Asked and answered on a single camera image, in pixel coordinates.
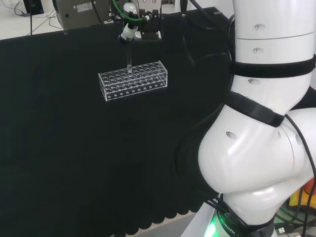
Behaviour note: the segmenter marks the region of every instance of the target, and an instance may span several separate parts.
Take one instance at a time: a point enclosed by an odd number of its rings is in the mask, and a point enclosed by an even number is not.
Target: green cable
[[[128,20],[130,20],[130,21],[142,21],[142,20],[143,20],[142,18],[131,18],[131,17],[127,16],[124,12],[122,12],[122,11],[120,10],[120,8],[119,8],[118,5],[117,5],[116,0],[112,0],[112,2],[113,2],[114,7],[117,9],[117,11],[118,11],[124,18],[126,18],[126,19],[128,19]]]

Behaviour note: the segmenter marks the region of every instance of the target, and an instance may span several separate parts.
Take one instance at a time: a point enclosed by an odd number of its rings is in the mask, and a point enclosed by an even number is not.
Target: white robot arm
[[[231,91],[278,115],[288,114],[316,160],[316,109],[289,112],[307,92],[312,73],[282,72],[313,60],[316,1],[233,3],[237,64],[250,70],[269,70],[272,65],[274,75],[284,77],[251,77],[244,70],[243,76],[235,75]],[[289,196],[314,176],[302,140],[287,119],[274,127],[228,105],[206,133],[198,163],[209,186],[223,193],[229,208],[252,226],[269,223]],[[215,223],[217,229],[223,229],[218,219]],[[231,234],[226,229],[223,236]]]

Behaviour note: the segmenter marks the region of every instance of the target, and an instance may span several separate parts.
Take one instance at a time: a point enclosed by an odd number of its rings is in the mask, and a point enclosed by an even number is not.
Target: black velcro band
[[[230,71],[247,78],[292,78],[311,73],[315,68],[316,55],[310,60],[282,64],[250,64],[234,62]]]
[[[243,115],[272,127],[279,127],[284,120],[284,116],[233,91],[226,96],[225,104]]]

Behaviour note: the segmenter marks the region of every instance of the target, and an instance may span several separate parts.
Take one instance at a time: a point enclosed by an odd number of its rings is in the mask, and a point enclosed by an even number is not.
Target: black strap
[[[238,226],[230,217],[217,211],[217,218],[230,237],[270,237],[274,232],[274,217],[262,225]]]
[[[284,120],[284,116],[233,91],[227,94],[225,104],[243,115],[272,127],[279,127]]]
[[[296,63],[250,64],[233,62],[230,71],[234,75],[247,78],[292,78],[311,73],[315,68],[316,55],[313,58]]]

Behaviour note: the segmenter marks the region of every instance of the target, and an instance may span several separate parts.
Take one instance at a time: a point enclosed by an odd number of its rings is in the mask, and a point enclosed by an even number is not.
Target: black tablecloth
[[[110,102],[97,73],[126,66],[120,25],[0,41],[0,236],[133,234],[198,211],[170,163],[185,131],[222,101],[229,62],[193,70],[179,18],[164,16],[160,43],[133,45],[134,65],[164,64],[168,88]],[[194,58],[225,51],[217,32],[189,26],[186,38]],[[314,92],[301,107],[316,107]]]

